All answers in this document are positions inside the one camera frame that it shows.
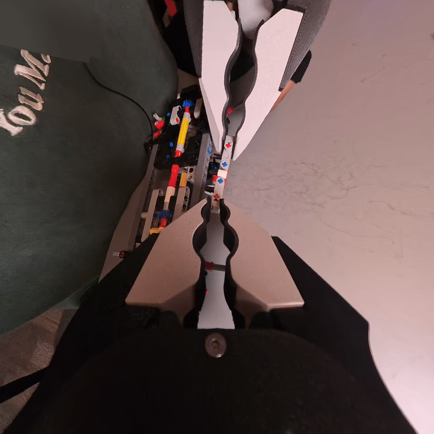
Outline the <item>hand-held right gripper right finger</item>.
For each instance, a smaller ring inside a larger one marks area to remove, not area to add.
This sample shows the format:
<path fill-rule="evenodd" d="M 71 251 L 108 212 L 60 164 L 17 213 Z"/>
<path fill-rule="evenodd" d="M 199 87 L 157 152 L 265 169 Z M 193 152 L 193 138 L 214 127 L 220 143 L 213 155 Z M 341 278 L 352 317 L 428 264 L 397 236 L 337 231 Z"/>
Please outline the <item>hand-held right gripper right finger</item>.
<path fill-rule="evenodd" d="M 234 327 L 249 327 L 258 314 L 303 307 L 304 300 L 272 236 L 224 199 L 220 221 L 229 251 L 224 296 Z"/>

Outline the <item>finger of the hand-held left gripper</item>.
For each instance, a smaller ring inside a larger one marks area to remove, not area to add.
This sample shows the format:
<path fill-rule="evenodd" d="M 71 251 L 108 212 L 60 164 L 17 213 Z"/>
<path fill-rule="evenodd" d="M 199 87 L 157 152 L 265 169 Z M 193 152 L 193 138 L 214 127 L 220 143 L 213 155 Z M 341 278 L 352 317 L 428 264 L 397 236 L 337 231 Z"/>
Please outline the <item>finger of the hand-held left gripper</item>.
<path fill-rule="evenodd" d="M 281 94 L 281 81 L 302 19 L 302 9 L 282 8 L 258 25 L 252 47 L 252 83 L 237 110 L 242 117 L 235 133 L 233 160 L 247 148 Z"/>
<path fill-rule="evenodd" d="M 210 134 L 222 152 L 229 106 L 230 69 L 238 54 L 241 27 L 224 1 L 203 2 L 201 76 L 199 78 Z"/>

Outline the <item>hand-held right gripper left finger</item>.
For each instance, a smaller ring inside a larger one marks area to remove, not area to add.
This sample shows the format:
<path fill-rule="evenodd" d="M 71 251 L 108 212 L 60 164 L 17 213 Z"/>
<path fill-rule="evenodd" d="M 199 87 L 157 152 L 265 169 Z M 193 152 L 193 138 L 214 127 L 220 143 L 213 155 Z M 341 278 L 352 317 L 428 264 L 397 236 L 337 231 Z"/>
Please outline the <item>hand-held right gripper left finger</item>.
<path fill-rule="evenodd" d="M 158 235 L 126 297 L 126 304 L 174 312 L 185 327 L 197 327 L 206 295 L 208 199 L 203 199 Z"/>

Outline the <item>multicoloured lego technic model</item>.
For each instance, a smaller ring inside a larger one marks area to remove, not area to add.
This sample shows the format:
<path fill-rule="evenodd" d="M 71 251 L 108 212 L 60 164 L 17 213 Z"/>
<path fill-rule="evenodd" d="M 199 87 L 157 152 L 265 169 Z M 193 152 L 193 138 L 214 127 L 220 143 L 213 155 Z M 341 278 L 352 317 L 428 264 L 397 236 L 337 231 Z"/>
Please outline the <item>multicoloured lego technic model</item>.
<path fill-rule="evenodd" d="M 115 246 L 112 255 L 118 262 L 127 258 L 152 234 L 159 234 L 200 200 L 210 196 L 217 211 L 224 187 L 224 169 L 229 156 L 213 150 L 212 137 L 198 84 L 183 88 L 169 104 L 165 116 L 154 114 L 157 129 L 150 143 L 149 165 L 138 187 L 138 201 L 131 208 L 135 215 L 131 234 Z"/>

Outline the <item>person's left hand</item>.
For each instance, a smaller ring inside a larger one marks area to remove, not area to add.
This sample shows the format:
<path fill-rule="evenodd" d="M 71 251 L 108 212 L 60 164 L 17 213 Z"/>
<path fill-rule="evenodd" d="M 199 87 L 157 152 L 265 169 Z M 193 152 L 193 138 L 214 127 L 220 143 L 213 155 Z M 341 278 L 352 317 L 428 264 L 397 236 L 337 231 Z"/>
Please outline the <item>person's left hand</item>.
<path fill-rule="evenodd" d="M 285 96 L 289 93 L 289 91 L 291 90 L 291 88 L 295 85 L 295 82 L 293 80 L 289 80 L 288 83 L 286 84 L 285 88 L 280 92 L 279 97 L 277 98 L 277 100 L 275 101 L 274 105 L 272 106 L 270 111 L 274 111 L 275 108 L 283 101 L 283 99 L 285 98 Z"/>

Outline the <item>dark green embroidered sweatshirt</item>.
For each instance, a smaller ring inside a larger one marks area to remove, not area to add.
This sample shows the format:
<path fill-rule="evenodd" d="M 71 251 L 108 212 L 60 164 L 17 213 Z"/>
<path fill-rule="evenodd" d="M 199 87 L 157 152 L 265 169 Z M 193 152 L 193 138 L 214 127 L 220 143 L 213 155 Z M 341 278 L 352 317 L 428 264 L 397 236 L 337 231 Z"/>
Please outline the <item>dark green embroidered sweatshirt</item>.
<path fill-rule="evenodd" d="M 41 3 L 86 23 L 88 59 L 1 45 L 1 334 L 96 282 L 177 89 L 164 1 L 70 5 Z"/>

